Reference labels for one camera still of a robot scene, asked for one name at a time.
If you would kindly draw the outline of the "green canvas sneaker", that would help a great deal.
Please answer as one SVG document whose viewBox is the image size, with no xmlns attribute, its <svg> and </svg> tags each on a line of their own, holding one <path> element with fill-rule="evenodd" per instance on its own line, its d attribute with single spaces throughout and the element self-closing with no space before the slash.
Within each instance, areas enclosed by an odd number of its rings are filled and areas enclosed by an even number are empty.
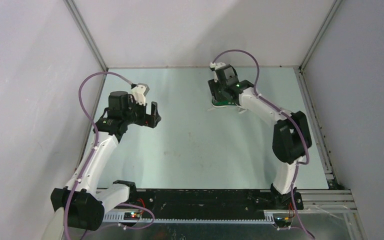
<svg viewBox="0 0 384 240">
<path fill-rule="evenodd" d="M 228 108 L 228 107 L 238 108 L 239 107 L 234 101 L 228 101 L 228 100 L 217 101 L 215 98 L 211 100 L 211 105 L 213 108 Z"/>
</svg>

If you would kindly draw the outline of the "white shoelace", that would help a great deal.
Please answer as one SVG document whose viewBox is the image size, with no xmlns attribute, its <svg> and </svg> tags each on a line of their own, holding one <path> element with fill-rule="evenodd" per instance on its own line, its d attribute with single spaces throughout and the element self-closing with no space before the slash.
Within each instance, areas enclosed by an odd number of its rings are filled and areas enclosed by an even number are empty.
<svg viewBox="0 0 384 240">
<path fill-rule="evenodd" d="M 206 111 L 210 112 L 216 109 L 235 109 L 238 114 L 243 114 L 247 111 L 247 109 L 238 105 L 220 105 L 220 106 L 213 105 L 212 107 L 208 108 Z"/>
</svg>

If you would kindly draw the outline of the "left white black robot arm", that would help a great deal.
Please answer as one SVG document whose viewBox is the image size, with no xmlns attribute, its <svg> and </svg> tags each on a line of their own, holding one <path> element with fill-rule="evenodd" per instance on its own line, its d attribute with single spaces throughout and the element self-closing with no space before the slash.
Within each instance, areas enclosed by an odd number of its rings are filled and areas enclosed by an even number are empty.
<svg viewBox="0 0 384 240">
<path fill-rule="evenodd" d="M 87 155 L 63 188 L 55 188 L 50 196 L 54 210 L 62 208 L 63 227 L 96 231 L 104 215 L 119 204 L 133 208 L 138 202 L 131 181 L 116 180 L 105 190 L 97 191 L 99 179 L 113 151 L 122 141 L 130 125 L 154 129 L 161 121 L 158 104 L 148 104 L 142 93 L 113 91 L 108 106 L 94 123 L 94 139 Z"/>
</svg>

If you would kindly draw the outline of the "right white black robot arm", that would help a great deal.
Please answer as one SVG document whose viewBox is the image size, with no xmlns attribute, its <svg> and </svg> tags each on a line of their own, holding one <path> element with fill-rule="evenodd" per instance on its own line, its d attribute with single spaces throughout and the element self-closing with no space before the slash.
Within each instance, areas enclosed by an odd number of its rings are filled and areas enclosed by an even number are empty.
<svg viewBox="0 0 384 240">
<path fill-rule="evenodd" d="M 213 108 L 237 107 L 257 115 L 273 130 L 272 151 L 280 161 L 269 197 L 252 197 L 256 203 L 266 203 L 272 209 L 293 209 L 296 201 L 295 182 L 300 165 L 309 163 L 312 138 L 307 116 L 273 104 L 248 80 L 240 81 L 230 64 L 212 62 L 214 78 L 209 80 Z"/>
</svg>

